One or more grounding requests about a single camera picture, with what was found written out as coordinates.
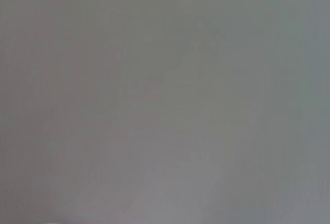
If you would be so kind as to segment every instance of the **gray surface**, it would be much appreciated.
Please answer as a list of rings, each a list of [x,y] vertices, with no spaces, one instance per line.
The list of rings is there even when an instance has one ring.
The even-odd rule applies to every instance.
[[[0,0],[0,223],[329,223],[329,20]]]

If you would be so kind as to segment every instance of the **gray wall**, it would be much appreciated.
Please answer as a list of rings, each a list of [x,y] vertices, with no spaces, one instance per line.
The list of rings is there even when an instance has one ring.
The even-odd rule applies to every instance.
[[[329,223],[327,2],[0,0],[0,223]]]

